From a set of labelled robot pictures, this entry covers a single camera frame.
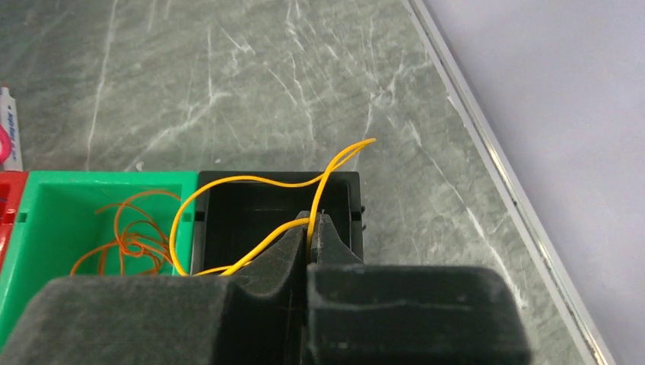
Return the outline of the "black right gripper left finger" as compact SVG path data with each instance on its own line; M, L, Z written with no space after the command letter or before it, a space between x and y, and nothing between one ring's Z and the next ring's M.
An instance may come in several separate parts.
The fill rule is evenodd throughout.
M235 275L71 276L27 304L3 364L296 364L302 227Z

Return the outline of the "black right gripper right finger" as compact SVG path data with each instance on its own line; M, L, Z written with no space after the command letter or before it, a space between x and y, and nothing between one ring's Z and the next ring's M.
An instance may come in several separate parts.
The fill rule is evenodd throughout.
M307 268L308 364L528 364L505 280L478 266L368 265L316 219Z

